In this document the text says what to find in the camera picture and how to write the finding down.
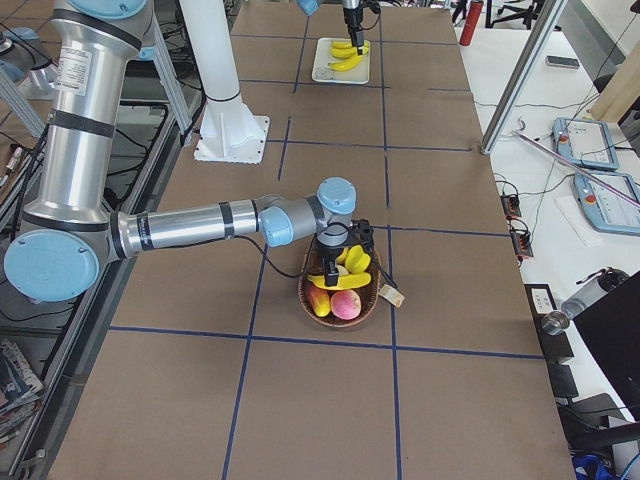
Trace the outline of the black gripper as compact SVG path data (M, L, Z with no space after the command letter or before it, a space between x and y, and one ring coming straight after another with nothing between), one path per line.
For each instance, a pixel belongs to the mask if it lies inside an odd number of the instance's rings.
M343 16L349 33L352 33L352 46L358 55L364 53L365 37L361 23L363 12L360 0L342 0Z
M344 244L349 238L349 227L342 223L328 225L316 236L316 248L324 260L324 279L326 286L337 285L336 259L342 254Z

